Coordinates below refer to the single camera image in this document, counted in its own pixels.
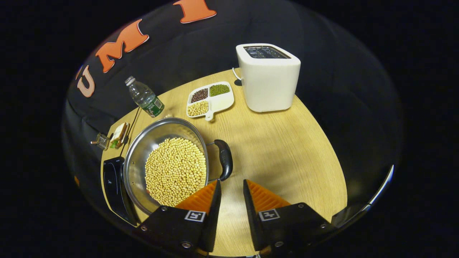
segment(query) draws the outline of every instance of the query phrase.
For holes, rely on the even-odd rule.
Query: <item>black background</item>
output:
[[[453,165],[453,124],[458,123],[453,114],[453,2],[303,4],[343,26],[379,58],[399,91],[406,121],[402,163],[388,191],[367,215],[311,255],[452,257],[457,252],[452,207],[457,205],[453,178],[458,171]],[[157,255],[86,202],[66,167],[59,139],[65,93],[87,55],[156,6],[152,1],[82,0],[16,1],[3,8],[9,77],[3,88],[5,110],[16,118],[21,114],[13,122],[18,127],[4,126],[11,130],[5,146],[19,150],[7,158],[5,171],[17,178],[2,187],[7,257]]]

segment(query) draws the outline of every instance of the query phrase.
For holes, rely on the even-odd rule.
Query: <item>letter m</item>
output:
[[[96,52],[95,56],[101,60],[104,73],[108,72],[115,65],[115,60],[110,59],[109,56],[117,59],[123,56],[123,43],[124,52],[128,53],[150,38],[140,31],[139,23],[141,21],[142,19],[125,27],[120,32],[116,42],[107,42]]]

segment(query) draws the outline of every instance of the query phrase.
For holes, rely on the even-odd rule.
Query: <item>stainless steel pot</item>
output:
[[[209,180],[209,159],[204,139],[196,127],[181,118],[164,118],[147,126],[131,143],[126,154],[123,166],[123,180],[132,202],[143,212],[150,215],[160,204],[146,192],[145,163],[150,153],[157,149],[159,144],[167,138],[180,137],[196,144],[206,158],[206,182]],[[220,163],[223,172],[218,178],[227,179],[233,171],[233,158],[228,144],[222,140],[215,140],[219,149]]]

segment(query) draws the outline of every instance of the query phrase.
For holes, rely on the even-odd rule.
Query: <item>plastic water bottle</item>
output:
[[[124,83],[129,87],[129,94],[134,102],[152,118],[157,117],[163,111],[164,104],[147,85],[136,81],[133,76],[130,76]]]

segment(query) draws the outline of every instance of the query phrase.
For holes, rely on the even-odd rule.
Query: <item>bottle cap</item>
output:
[[[126,86],[129,86],[129,85],[131,85],[134,81],[135,81],[134,76],[129,76],[129,78],[128,78],[127,80],[124,81],[124,83],[126,84]]]

